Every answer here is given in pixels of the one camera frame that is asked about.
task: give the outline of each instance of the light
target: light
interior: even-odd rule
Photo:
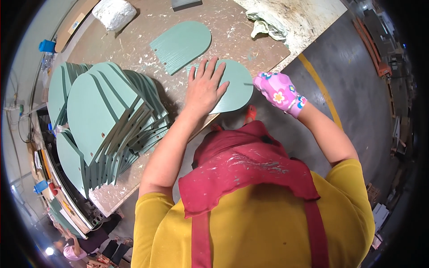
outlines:
[[[47,254],[48,256],[50,256],[50,255],[54,254],[54,249],[53,249],[53,248],[51,248],[51,247],[48,247],[48,248],[45,250],[45,252],[46,252],[46,254]]]

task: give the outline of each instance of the red apron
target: red apron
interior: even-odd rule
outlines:
[[[311,266],[329,267],[328,241],[316,200],[320,198],[310,170],[289,159],[280,142],[261,121],[209,133],[194,154],[194,170],[179,179],[185,219],[192,217],[192,268],[210,268],[208,212],[219,199],[250,184],[277,184],[304,200]]]

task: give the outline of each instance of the yellow shirt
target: yellow shirt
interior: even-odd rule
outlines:
[[[326,180],[311,172],[328,238],[330,267],[356,268],[374,238],[374,218],[357,160],[336,165]],[[311,267],[303,201],[285,188],[249,185],[221,197],[209,216],[213,267]],[[136,204],[131,266],[190,267],[191,222],[161,193]]]

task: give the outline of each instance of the red sandal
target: red sandal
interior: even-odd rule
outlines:
[[[256,114],[257,114],[256,107],[253,105],[248,105],[246,110],[246,117],[244,119],[243,125],[246,124],[246,121],[248,118],[252,118],[253,120],[255,120]]]

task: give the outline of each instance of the foot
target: foot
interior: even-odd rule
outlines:
[[[126,239],[124,239],[124,245],[127,245],[129,247],[133,247],[134,242],[131,238],[126,238]]]
[[[222,131],[222,130],[224,130],[224,128],[219,126],[218,124],[212,124],[210,126],[210,130],[211,131]]]
[[[248,123],[254,121],[255,117],[256,117],[256,113],[257,112],[256,112],[256,107],[255,106],[253,106],[253,105],[247,106],[246,118],[244,120],[244,124],[243,125],[248,124]]]
[[[122,210],[120,208],[118,208],[118,210],[116,211],[116,214],[118,214],[122,219],[125,218],[125,216],[122,213]]]

